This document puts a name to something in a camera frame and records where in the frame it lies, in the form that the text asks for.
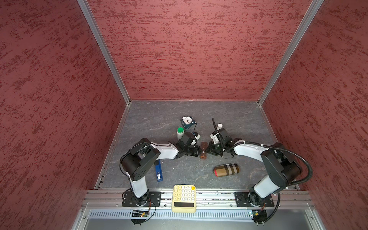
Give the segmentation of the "green capped pill bottle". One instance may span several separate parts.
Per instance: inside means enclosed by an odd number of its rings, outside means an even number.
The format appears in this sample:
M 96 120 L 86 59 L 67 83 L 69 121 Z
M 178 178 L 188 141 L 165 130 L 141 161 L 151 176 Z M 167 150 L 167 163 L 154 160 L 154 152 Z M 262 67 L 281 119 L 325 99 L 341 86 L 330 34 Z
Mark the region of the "green capped pill bottle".
M 185 134 L 184 128 L 179 127 L 176 131 L 177 139 L 180 140 L 183 137 L 184 134 Z

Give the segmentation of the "brown weekly pill organizer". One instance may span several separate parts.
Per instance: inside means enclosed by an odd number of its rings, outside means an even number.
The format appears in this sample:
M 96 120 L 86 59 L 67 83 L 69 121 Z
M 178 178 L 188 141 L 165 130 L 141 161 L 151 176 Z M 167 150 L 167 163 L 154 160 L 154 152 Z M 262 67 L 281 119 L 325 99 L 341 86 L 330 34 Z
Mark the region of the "brown weekly pill organizer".
M 200 149 L 201 149 L 201 153 L 200 153 L 200 159 L 201 160 L 206 160 L 207 159 L 207 148 L 208 148 L 209 144 L 207 142 L 201 142 L 200 145 Z

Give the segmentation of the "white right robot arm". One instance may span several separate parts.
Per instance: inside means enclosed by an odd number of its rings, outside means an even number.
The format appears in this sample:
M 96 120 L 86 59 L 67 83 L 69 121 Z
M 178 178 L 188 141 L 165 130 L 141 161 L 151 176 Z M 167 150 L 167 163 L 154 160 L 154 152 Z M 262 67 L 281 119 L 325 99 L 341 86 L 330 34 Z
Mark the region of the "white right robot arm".
M 270 194 L 288 187 L 301 173 L 302 167 L 293 154 L 283 149 L 281 143 L 263 145 L 242 139 L 232 139 L 224 128 L 214 131 L 206 151 L 222 156 L 225 152 L 232 156 L 245 156 L 264 164 L 267 176 L 249 190 L 248 199 L 252 206 L 264 203 Z

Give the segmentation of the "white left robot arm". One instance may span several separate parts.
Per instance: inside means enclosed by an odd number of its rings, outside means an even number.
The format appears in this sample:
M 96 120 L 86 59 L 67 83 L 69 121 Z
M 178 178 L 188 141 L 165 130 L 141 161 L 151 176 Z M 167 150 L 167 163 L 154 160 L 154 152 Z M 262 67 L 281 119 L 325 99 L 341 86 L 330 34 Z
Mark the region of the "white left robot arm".
M 186 132 L 177 143 L 158 144 L 141 139 L 130 148 L 119 160 L 119 168 L 128 177 L 133 201 L 142 207 L 149 202 L 149 189 L 145 175 L 158 160 L 176 160 L 183 156 L 200 155 L 197 145 L 200 135 L 197 132 Z

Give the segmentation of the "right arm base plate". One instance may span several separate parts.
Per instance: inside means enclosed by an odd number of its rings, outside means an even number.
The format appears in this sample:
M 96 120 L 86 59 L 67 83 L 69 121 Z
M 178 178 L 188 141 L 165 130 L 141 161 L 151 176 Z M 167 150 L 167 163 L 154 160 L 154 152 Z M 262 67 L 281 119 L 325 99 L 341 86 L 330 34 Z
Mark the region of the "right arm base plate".
M 255 198 L 252 200 L 249 192 L 234 192 L 234 199 L 238 208 L 270 208 L 275 206 L 271 194 L 265 198 Z

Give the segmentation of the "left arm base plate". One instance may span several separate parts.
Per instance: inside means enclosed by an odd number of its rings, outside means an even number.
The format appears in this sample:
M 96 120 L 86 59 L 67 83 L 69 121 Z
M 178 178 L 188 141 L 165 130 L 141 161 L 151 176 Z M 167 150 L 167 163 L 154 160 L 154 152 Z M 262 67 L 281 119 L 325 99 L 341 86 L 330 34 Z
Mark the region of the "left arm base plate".
M 130 190 L 122 195 L 122 207 L 148 207 L 160 206 L 161 192 L 147 192 L 141 198 L 137 198 Z

